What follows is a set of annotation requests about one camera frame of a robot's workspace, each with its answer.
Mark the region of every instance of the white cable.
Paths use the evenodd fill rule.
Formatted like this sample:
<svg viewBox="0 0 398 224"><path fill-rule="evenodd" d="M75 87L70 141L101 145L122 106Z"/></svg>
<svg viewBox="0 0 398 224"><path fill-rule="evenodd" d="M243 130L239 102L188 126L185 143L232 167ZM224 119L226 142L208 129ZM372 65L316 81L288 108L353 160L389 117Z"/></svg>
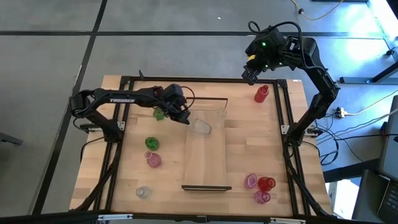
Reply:
<svg viewBox="0 0 398 224"><path fill-rule="evenodd" d="M294 5L295 5L295 7L297 8L297 9L302 9L300 6L299 6L299 4L295 1L295 0L290 0ZM328 11L326 14L324 14L324 15L322 15L322 16L320 16L320 17L318 17L318 18L309 18L307 15L305 15L305 13L304 13L304 9L302 9L302 12L301 11L299 11L298 13L299 14L302 14L306 19L308 19L308 20L311 20L311 21L315 21L315 20L319 20L319 19L322 19L322 18L324 18L325 16L327 16L327 15L329 15L331 12L333 12L341 3L343 3L343 1L344 0L341 0L333 9L331 9L330 11Z"/></svg>
<svg viewBox="0 0 398 224"><path fill-rule="evenodd" d="M369 109L370 107L372 107L373 105L375 105L376 103L378 103L378 102L380 102L380 101L386 99L387 97L393 95L393 94L396 93L396 92L398 92L398 90L394 91L394 92L391 93L390 95L387 95L387 96L381 98L380 100L377 100L376 102L372 103L371 105L369 105L367 108L361 110L360 112L357 112L357 113L348 113L348 112L347 112L346 115L354 116L354 115L360 114L360 113L362 113L363 111L366 111L367 109Z"/></svg>
<svg viewBox="0 0 398 224"><path fill-rule="evenodd" d="M389 114L385 114L385 115L379 117L379 118L378 118L377 120L375 120L375 121L372 121L372 122L370 122L370 123L368 123L368 124L364 123L365 125L362 126L362 127L358 127L358 128L355 128L355 129L346 131L346 132L341 133L341 134L336 134L335 136L338 137L338 136L341 136L341 135L348 134L348 133L350 133L350 132L359 130L359 129L361 129L361 128L365 128L366 126L369 126L369 125L371 125L371 124L373 124L373 123L376 123L376 122L380 121L381 119L383 119L383 118L385 118L385 117L387 117L387 116L390 116L390 115L394 114L394 113L397 112L397 111L398 111L398 108L395 109L395 110L393 110L393 111L391 111ZM328 139L326 139L326 140L323 140L322 142L318 142L317 145L320 145L320 144L324 143L325 141L329 141L329 140L331 140L331 139L333 139L333 138L334 138L334 137L328 138Z"/></svg>

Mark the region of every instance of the table leg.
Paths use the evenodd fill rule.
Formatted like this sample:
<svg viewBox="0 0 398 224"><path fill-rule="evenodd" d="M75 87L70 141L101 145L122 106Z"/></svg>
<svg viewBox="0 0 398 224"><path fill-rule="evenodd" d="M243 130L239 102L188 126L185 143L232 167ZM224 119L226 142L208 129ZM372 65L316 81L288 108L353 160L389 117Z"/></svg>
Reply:
<svg viewBox="0 0 398 224"><path fill-rule="evenodd" d="M375 77L340 77L340 83L344 84L378 84L378 85L398 85L398 78L389 78L398 72L398 62L386 68Z"/></svg>
<svg viewBox="0 0 398 224"><path fill-rule="evenodd" d="M20 140L18 138L14 138L14 137L9 136L8 134L4 134L4 133L0 133L0 141L13 143L18 146L20 146L23 142L22 140Z"/></svg>
<svg viewBox="0 0 398 224"><path fill-rule="evenodd" d="M352 177L359 177L364 170L377 170L380 159L371 159L369 161L360 162L346 167L340 167L323 172L326 183L335 182Z"/></svg>

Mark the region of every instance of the red bottle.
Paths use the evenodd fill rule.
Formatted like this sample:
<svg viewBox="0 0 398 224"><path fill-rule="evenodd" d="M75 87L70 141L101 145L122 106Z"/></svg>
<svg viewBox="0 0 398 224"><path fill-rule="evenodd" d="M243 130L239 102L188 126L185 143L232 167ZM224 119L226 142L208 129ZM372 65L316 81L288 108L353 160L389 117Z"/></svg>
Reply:
<svg viewBox="0 0 398 224"><path fill-rule="evenodd" d="M262 103L266 99L267 95L268 95L268 86L263 85L257 90L256 95L254 95L254 100L257 103Z"/></svg>
<svg viewBox="0 0 398 224"><path fill-rule="evenodd" d="M276 182L273 178L270 177L261 177L258 181L258 186L262 192L268 192L272 188L274 188Z"/></svg>

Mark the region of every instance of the red cup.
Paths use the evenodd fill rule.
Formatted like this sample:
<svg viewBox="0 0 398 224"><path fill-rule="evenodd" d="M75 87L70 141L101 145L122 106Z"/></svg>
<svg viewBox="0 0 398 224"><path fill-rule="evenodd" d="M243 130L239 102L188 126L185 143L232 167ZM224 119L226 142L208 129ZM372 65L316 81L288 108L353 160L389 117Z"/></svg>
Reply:
<svg viewBox="0 0 398 224"><path fill-rule="evenodd" d="M276 185L276 181L271 177L261 177L257 182L262 192L268 192Z"/></svg>

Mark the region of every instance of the clear small cup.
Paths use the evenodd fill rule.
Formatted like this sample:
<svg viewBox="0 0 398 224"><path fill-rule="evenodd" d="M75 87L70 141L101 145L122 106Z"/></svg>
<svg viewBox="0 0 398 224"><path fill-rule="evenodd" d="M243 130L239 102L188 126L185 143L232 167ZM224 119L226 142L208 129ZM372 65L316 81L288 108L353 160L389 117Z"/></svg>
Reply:
<svg viewBox="0 0 398 224"><path fill-rule="evenodd" d="M152 194L152 190L147 186L139 187L136 190L136 195L141 200L145 200L145 199L149 198L151 194Z"/></svg>

